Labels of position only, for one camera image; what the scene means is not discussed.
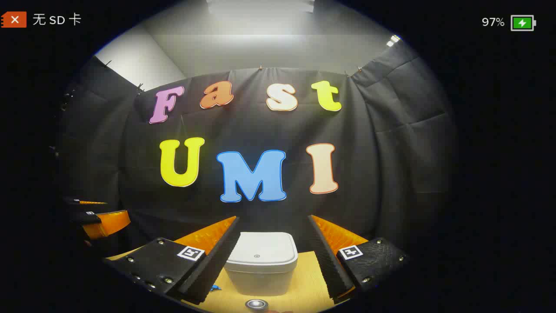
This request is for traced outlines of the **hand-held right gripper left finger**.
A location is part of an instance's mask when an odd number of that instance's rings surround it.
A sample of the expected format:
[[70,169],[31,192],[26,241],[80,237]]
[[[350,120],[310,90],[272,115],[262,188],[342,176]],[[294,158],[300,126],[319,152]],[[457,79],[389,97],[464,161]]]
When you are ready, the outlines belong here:
[[119,257],[105,258],[121,277],[161,297],[199,305],[205,301],[239,239],[231,216],[178,240],[161,236]]

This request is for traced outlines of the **long ceiling light panel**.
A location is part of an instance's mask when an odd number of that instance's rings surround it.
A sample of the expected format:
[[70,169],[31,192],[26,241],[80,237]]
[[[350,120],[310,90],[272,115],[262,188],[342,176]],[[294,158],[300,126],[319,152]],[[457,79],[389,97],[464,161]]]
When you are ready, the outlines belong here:
[[313,13],[316,0],[206,0],[211,13]]

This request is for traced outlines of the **black backdrop cloth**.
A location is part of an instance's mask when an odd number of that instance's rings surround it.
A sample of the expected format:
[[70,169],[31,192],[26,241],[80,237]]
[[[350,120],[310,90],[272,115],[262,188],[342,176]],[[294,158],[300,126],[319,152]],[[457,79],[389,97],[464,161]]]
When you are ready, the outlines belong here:
[[405,42],[353,75],[242,69],[142,94],[93,61],[61,114],[62,197],[126,210],[134,248],[238,216],[298,250],[316,215],[413,253],[451,190],[456,127],[439,80]]

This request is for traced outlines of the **wooden desktop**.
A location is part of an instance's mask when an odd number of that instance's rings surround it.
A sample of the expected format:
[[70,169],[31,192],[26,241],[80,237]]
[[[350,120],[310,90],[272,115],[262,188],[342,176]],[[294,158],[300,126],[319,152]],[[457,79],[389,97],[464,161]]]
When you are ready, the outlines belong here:
[[283,295],[240,294],[225,270],[221,270],[214,284],[220,289],[209,292],[205,301],[199,305],[186,300],[170,300],[196,312],[211,313],[255,313],[245,305],[252,299],[266,301],[267,313],[320,313],[336,305],[328,295],[326,282],[312,251],[298,254],[297,266],[293,271],[289,288]]

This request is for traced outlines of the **white desktop garbage bin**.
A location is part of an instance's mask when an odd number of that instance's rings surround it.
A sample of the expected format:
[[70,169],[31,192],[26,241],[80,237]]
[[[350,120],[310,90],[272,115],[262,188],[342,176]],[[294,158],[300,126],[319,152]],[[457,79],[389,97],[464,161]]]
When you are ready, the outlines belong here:
[[248,296],[282,296],[298,263],[292,235],[241,232],[224,269],[236,291]]

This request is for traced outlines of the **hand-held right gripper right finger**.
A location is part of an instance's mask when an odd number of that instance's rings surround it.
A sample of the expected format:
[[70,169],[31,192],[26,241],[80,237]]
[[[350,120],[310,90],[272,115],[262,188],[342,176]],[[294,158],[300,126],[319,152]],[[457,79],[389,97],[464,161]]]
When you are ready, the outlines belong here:
[[308,216],[308,241],[335,304],[379,287],[409,262],[391,240],[368,240],[316,215]]

